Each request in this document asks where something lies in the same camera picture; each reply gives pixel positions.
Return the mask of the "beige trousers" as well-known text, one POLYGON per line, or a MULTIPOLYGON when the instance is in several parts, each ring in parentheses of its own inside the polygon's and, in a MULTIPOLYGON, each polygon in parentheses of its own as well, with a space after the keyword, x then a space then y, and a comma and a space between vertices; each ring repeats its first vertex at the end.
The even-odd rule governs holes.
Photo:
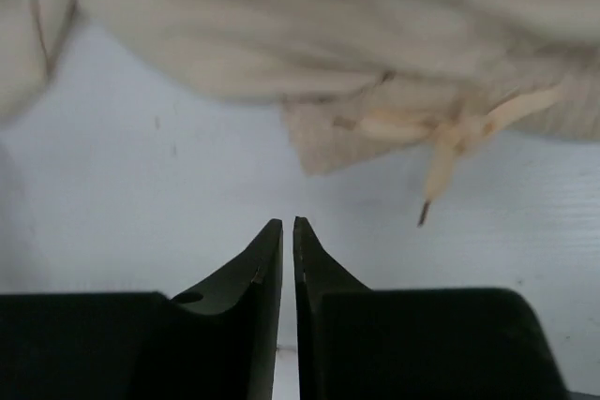
POLYGON ((3 120, 76 15, 201 95, 279 103, 308 173, 430 144, 425 205, 509 127, 599 138, 599 0, 1 0, 3 120))

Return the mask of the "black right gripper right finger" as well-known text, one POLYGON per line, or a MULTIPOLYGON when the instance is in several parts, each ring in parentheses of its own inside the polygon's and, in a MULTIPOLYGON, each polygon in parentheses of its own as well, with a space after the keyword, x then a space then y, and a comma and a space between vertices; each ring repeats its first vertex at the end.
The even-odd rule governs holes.
POLYGON ((529 304, 509 289, 374 290, 293 225, 304 399, 565 399, 529 304))

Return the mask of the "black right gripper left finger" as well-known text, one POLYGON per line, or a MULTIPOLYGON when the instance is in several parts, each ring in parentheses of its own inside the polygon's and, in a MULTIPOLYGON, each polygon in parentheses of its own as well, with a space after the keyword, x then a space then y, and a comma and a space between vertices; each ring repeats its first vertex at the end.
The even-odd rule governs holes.
POLYGON ((282 231, 174 297, 159 292, 5 295, 5 399, 268 399, 282 231))

